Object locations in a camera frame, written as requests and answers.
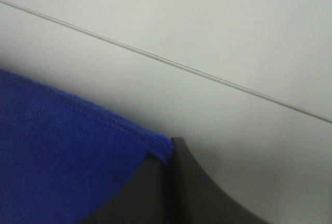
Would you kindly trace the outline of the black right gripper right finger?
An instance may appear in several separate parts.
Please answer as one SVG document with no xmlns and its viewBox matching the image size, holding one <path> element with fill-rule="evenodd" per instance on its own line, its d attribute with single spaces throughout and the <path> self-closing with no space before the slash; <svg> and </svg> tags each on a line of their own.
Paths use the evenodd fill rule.
<svg viewBox="0 0 332 224">
<path fill-rule="evenodd" d="M 175 223 L 267 223 L 223 191 L 199 165 L 182 137 L 172 138 Z"/>
</svg>

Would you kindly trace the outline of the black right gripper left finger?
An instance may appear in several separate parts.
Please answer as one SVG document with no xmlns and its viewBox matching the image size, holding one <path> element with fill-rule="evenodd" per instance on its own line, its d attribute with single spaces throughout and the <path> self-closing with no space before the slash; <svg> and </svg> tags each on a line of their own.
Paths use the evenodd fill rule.
<svg viewBox="0 0 332 224">
<path fill-rule="evenodd" d="M 166 223 L 163 163 L 147 154 L 133 176 L 80 223 Z"/>
</svg>

